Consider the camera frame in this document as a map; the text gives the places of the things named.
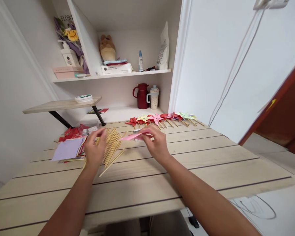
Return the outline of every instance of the wooden table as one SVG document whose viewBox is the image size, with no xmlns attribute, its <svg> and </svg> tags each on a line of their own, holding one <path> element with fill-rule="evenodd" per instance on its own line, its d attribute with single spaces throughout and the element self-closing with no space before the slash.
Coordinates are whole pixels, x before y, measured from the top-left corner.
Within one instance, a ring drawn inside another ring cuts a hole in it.
<svg viewBox="0 0 295 236">
<path fill-rule="evenodd" d="M 214 131 L 198 124 L 162 129 L 169 152 L 186 168 L 226 198 L 249 196 L 295 184 L 289 172 Z M 117 132 L 132 132 L 124 122 L 111 123 Z M 83 161 L 49 160 L 52 145 L 0 189 L 0 235 L 37 235 L 68 194 Z M 182 209 L 183 199 L 165 169 L 144 142 L 123 141 L 128 148 L 105 174 L 101 166 L 92 186 L 84 228 Z"/>
<path fill-rule="evenodd" d="M 58 110 L 67 110 L 67 109 L 75 109 L 75 108 L 84 108 L 84 107 L 92 107 L 94 112 L 96 113 L 99 121 L 102 126 L 105 126 L 106 123 L 103 121 L 101 114 L 99 113 L 96 104 L 102 99 L 102 97 L 94 97 L 92 101 L 85 103 L 77 103 L 74 99 L 70 100 L 60 100 L 60 101 L 51 101 L 47 102 L 23 111 L 24 114 L 30 113 L 39 113 L 39 112 L 49 112 L 53 115 L 58 121 L 60 121 L 67 128 L 73 128 L 64 118 L 62 118 L 56 111 Z"/>
</svg>

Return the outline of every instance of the wall shelf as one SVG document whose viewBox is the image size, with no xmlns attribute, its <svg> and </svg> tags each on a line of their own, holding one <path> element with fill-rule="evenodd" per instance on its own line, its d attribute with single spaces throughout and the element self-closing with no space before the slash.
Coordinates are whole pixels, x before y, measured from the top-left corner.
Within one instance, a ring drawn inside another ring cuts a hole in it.
<svg viewBox="0 0 295 236">
<path fill-rule="evenodd" d="M 53 80 L 53 83 L 69 82 L 69 81 L 80 81 L 80 80 L 92 80 L 92 79 L 105 79 L 105 78 L 117 78 L 117 77 L 127 77 L 127 76 L 138 76 L 138 75 L 148 75 L 148 74 L 161 74 L 161 73 L 170 73 L 171 69 L 167 70 L 153 70 L 153 71 L 144 71 L 144 72 L 132 72 L 125 74 L 112 74 L 112 75 L 98 75 L 98 76 L 89 76 L 83 78 L 68 78 L 68 79 L 56 79 Z"/>
</svg>

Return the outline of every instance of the hand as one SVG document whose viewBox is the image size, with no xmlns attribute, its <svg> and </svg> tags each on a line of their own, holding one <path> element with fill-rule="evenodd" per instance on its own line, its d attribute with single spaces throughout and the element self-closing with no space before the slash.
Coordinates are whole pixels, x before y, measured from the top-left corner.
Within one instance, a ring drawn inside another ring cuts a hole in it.
<svg viewBox="0 0 295 236">
<path fill-rule="evenodd" d="M 156 125 L 149 125 L 148 127 L 142 128 L 139 133 L 149 130 L 154 140 L 151 140 L 150 135 L 141 134 L 140 137 L 147 145 L 147 149 L 151 153 L 158 163 L 162 165 L 169 157 L 171 157 L 166 143 L 166 135 L 162 133 Z"/>
<path fill-rule="evenodd" d="M 95 138 L 100 137 L 98 146 L 95 145 Z M 85 168 L 90 168 L 95 170 L 100 166 L 103 161 L 104 153 L 106 147 L 106 132 L 105 128 L 93 131 L 85 143 L 84 150 L 86 154 L 86 166 Z"/>
</svg>

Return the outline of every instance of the pink box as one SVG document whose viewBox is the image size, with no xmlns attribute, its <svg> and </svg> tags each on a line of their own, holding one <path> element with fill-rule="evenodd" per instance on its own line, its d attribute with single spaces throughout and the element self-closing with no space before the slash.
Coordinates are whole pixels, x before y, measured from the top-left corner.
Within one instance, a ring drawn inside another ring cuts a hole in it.
<svg viewBox="0 0 295 236">
<path fill-rule="evenodd" d="M 75 74 L 84 74 L 82 67 L 56 67 L 52 69 L 57 79 L 74 78 Z"/>
</svg>

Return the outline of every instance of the white bag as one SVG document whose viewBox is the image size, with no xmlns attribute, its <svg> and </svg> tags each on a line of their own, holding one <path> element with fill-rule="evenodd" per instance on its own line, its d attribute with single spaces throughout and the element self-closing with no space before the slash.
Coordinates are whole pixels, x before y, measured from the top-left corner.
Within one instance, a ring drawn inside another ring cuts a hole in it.
<svg viewBox="0 0 295 236">
<path fill-rule="evenodd" d="M 156 69 L 164 70 L 168 69 L 168 56 L 169 56 L 169 38 L 168 38 L 168 26 L 167 21 L 161 34 L 161 50 L 158 55 Z"/>
</svg>

